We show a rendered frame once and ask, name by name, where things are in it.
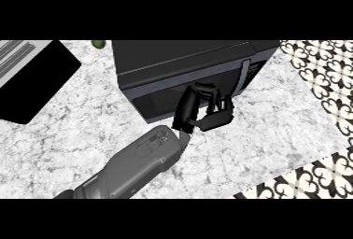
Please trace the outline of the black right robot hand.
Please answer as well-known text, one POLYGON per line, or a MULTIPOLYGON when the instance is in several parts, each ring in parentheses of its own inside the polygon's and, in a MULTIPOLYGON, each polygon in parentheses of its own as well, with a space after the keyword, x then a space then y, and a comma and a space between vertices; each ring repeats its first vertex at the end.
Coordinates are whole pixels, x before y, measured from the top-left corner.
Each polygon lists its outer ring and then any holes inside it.
POLYGON ((230 95, 220 97, 214 84, 195 83, 181 94, 172 121, 172 128, 190 134, 197 127, 203 132, 228 124, 233 120, 233 102, 230 95), (197 119, 199 100, 208 102, 206 115, 197 119))

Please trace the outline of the black microwave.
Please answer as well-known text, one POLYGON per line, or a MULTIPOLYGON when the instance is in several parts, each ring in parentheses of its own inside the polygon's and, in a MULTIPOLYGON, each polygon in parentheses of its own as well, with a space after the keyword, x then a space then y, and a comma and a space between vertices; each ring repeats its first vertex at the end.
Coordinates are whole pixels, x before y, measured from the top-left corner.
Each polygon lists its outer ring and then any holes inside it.
POLYGON ((233 93, 249 59, 245 90, 280 46, 277 40, 115 40, 116 85, 146 122, 169 118, 187 86, 214 84, 233 93))

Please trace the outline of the black and grey appliance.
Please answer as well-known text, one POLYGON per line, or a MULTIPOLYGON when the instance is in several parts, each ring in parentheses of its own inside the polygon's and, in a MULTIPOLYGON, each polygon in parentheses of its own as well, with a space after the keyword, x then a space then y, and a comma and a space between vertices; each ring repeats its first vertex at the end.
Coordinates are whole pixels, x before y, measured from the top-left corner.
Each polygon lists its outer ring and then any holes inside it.
POLYGON ((0 88, 0 120, 28 124, 79 66, 63 44, 53 40, 0 88))

